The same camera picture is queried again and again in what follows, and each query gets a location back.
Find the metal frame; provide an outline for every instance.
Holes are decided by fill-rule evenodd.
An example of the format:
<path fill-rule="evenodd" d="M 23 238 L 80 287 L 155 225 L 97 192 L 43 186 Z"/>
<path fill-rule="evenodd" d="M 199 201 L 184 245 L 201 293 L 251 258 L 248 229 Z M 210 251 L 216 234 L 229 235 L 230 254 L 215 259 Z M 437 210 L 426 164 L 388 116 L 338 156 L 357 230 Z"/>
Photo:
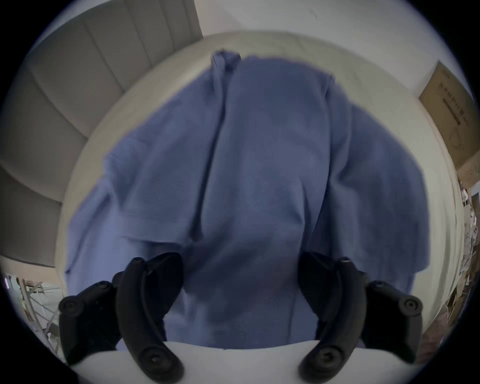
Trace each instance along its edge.
<path fill-rule="evenodd" d="M 27 311 L 29 312 L 29 314 L 32 316 L 33 318 L 33 322 L 29 322 L 29 325 L 30 327 L 33 327 L 34 329 L 32 329 L 34 331 L 34 333 L 38 336 L 38 338 L 42 341 L 42 343 L 58 358 L 60 358 L 58 356 L 58 351 L 59 351 L 59 347 L 60 347 L 60 341 L 58 340 L 57 343 L 56 343 L 56 346 L 53 347 L 52 343 L 50 342 L 50 340 L 48 339 L 48 332 L 51 328 L 51 325 L 55 319 L 55 316 L 57 316 L 59 314 L 59 310 L 58 308 L 55 310 L 55 311 L 52 311 L 50 308 L 46 307 L 45 304 L 42 303 L 42 299 L 40 297 L 40 295 L 38 295 L 38 299 L 40 300 L 40 302 L 38 302 L 37 300 L 35 300 L 33 297 L 31 297 L 31 295 L 33 293 L 37 293 L 36 290 L 38 288 L 41 288 L 42 289 L 42 293 L 45 293 L 45 290 L 49 291 L 49 290 L 55 290 L 55 289 L 60 289 L 60 287 L 58 288 L 43 288 L 42 287 L 42 284 L 43 284 L 43 281 L 40 281 L 40 282 L 37 282 L 35 283 L 35 285 L 33 286 L 33 289 L 31 290 L 27 290 L 27 285 L 25 283 L 25 279 L 18 279 L 19 282 L 20 282 L 20 290 L 22 291 L 22 295 L 23 295 L 23 298 L 25 300 L 25 304 L 26 304 L 26 307 L 27 307 Z M 33 305 L 32 305 L 32 301 L 34 301 L 36 304 L 38 304 L 39 306 L 41 306 L 41 308 L 44 310 L 45 312 L 45 316 L 42 315 L 41 313 L 38 313 L 37 311 L 35 311 Z M 50 312 L 52 315 L 50 316 L 50 318 L 47 318 L 47 311 Z M 47 326 L 45 329 L 42 328 L 41 324 L 40 324 L 40 321 L 38 320 L 38 317 L 41 317 L 42 319 L 44 319 L 45 321 L 47 321 Z"/>

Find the gray panel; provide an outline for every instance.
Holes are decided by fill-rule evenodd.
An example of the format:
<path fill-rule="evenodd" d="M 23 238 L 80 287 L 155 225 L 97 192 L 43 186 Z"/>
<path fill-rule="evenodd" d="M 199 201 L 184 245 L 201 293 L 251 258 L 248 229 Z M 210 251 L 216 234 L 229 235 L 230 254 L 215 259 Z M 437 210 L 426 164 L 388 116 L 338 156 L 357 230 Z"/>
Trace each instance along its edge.
<path fill-rule="evenodd" d="M 0 114 L 0 163 L 22 184 L 61 202 L 85 145 L 22 67 Z"/>
<path fill-rule="evenodd" d="M 185 11 L 187 12 L 188 21 L 190 23 L 190 43 L 193 43 L 203 37 L 200 23 L 198 22 L 197 10 L 195 9 L 195 2 L 193 0 L 183 0 L 183 5 L 185 6 Z"/>
<path fill-rule="evenodd" d="M 124 90 L 151 68 L 143 43 L 123 2 L 112 1 L 95 7 L 82 18 Z"/>
<path fill-rule="evenodd" d="M 167 20 L 173 47 L 179 50 L 190 44 L 190 23 L 182 0 L 158 0 Z"/>
<path fill-rule="evenodd" d="M 26 63 L 47 98 L 86 137 L 122 94 L 78 19 L 42 41 Z"/>
<path fill-rule="evenodd" d="M 173 43 L 158 0 L 126 0 L 130 15 L 153 65 L 173 53 Z"/>
<path fill-rule="evenodd" d="M 60 203 L 40 196 L 0 168 L 0 254 L 54 266 Z"/>

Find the white surface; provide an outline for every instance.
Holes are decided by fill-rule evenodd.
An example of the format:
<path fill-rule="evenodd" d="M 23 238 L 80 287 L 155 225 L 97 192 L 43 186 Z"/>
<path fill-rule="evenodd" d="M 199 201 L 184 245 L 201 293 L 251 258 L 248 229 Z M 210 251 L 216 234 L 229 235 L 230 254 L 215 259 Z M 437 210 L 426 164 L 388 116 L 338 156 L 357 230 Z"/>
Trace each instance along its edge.
<path fill-rule="evenodd" d="M 447 45 L 404 0 L 195 0 L 195 5 L 204 36 L 247 29 L 320 38 L 377 64 L 417 97 L 440 60 L 469 89 Z"/>
<path fill-rule="evenodd" d="M 300 60 L 331 72 L 349 99 L 369 111 L 412 153 L 424 175 L 430 212 L 431 262 L 417 275 L 413 289 L 423 302 L 426 328 L 453 287 L 463 248 L 462 199 L 445 144 L 420 102 L 392 76 L 338 47 L 285 33 L 238 32 L 204 38 L 153 68 L 114 105 L 85 145 L 65 194 L 55 255 L 59 273 L 65 269 L 67 223 L 100 178 L 103 157 L 209 67 L 212 53 L 221 48 L 243 57 Z"/>
<path fill-rule="evenodd" d="M 265 349 L 216 349 L 167 342 L 185 368 L 179 384 L 304 383 L 298 365 L 316 341 Z M 127 351 L 101 352 L 87 357 L 73 369 L 93 384 L 152 384 Z M 402 362 L 391 353 L 354 349 L 331 384 L 406 383 L 419 366 Z"/>

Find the white bedsheet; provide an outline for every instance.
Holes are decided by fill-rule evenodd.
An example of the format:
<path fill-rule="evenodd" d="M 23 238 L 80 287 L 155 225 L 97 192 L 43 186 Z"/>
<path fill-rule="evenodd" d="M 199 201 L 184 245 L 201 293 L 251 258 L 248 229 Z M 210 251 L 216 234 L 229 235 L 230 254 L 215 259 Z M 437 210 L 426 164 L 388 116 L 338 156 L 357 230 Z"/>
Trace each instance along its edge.
<path fill-rule="evenodd" d="M 67 226 L 100 178 L 104 155 L 206 69 L 212 53 L 219 49 L 237 51 L 242 57 L 254 54 L 299 60 L 330 72 L 352 102 L 369 111 L 412 153 L 424 174 L 431 229 L 430 266 L 417 274 L 413 294 L 423 302 L 424 328 L 430 325 L 456 284 L 463 249 L 462 199 L 444 142 L 420 102 L 391 75 L 341 48 L 287 33 L 235 32 L 206 37 L 153 68 L 114 105 L 90 136 L 65 194 L 55 254 L 63 287 Z"/>

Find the white wall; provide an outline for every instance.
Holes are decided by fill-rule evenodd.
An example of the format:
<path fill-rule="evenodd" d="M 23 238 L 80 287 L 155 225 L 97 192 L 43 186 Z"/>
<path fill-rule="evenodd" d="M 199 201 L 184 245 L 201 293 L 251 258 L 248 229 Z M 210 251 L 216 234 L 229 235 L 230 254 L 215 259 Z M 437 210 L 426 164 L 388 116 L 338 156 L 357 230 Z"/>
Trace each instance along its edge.
<path fill-rule="evenodd" d="M 204 36 L 241 29 L 320 38 L 377 64 L 419 96 L 437 60 L 468 89 L 443 40 L 403 0 L 195 0 Z"/>

